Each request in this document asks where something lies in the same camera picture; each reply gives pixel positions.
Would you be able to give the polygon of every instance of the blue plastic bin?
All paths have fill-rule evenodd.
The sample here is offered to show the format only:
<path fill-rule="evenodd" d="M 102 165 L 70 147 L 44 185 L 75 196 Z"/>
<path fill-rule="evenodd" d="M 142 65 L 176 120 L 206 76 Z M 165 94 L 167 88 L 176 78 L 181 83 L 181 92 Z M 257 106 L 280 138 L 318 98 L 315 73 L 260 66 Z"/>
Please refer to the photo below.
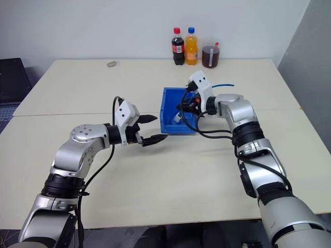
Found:
<path fill-rule="evenodd" d="M 174 120 L 175 115 L 179 112 L 176 106 L 185 92 L 185 88 L 164 88 L 162 105 L 160 110 L 161 133 L 169 134 L 188 134 L 194 133 L 181 119 L 179 123 Z M 193 96 L 192 93 L 187 93 L 187 97 Z M 188 123 L 195 128 L 197 117 L 192 113 L 184 112 Z"/>

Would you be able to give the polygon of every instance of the soda label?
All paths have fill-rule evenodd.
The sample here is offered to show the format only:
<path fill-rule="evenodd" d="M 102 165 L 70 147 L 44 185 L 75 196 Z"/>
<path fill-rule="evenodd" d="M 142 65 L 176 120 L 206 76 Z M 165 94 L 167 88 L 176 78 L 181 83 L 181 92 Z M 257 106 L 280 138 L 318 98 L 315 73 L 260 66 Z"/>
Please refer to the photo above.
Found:
<path fill-rule="evenodd" d="M 194 60 L 198 58 L 198 53 L 186 53 L 186 59 Z"/>
<path fill-rule="evenodd" d="M 184 45 L 172 45 L 172 51 L 174 53 L 182 53 L 184 52 Z"/>

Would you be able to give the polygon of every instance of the orange soda bottle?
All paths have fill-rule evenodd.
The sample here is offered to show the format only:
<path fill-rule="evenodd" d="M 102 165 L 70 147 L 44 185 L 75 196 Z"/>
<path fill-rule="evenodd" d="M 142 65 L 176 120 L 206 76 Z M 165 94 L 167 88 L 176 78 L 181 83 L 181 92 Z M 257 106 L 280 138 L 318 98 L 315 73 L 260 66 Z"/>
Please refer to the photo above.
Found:
<path fill-rule="evenodd" d="M 194 35 L 194 27 L 188 28 L 189 35 L 186 37 L 185 57 L 188 65 L 196 65 L 198 62 L 198 39 Z"/>

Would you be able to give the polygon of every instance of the keyboard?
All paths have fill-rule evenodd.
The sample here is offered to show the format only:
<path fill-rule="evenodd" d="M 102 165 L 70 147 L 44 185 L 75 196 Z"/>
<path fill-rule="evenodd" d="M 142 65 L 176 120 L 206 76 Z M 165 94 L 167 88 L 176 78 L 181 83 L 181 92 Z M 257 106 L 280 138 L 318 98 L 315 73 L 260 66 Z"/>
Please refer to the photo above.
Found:
<path fill-rule="evenodd" d="M 17 107 L 0 107 L 0 121 L 10 121 Z"/>

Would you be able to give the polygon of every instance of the robotic arm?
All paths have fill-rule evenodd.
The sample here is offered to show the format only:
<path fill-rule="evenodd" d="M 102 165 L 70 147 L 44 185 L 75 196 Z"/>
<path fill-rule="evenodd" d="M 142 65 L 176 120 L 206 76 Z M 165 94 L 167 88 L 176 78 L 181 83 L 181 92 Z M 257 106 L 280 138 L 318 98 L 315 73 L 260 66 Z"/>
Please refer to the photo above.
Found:
<path fill-rule="evenodd" d="M 237 94 L 214 96 L 202 71 L 190 77 L 187 90 L 200 95 L 202 112 L 227 121 L 244 189 L 247 195 L 258 198 L 262 222 L 273 247 L 330 247 L 331 234 L 292 194 L 285 170 L 264 137 L 250 102 Z"/>
<path fill-rule="evenodd" d="M 110 145 L 126 146 L 138 143 L 142 146 L 156 144 L 167 137 L 158 134 L 150 138 L 139 135 L 139 123 L 151 122 L 157 117 L 140 115 L 136 106 L 119 98 L 115 112 L 115 125 L 80 125 L 75 127 L 69 140 L 55 155 L 50 174 L 21 229 L 19 242 L 13 247 L 68 247 L 77 216 L 76 210 L 84 178 L 94 156 Z"/>

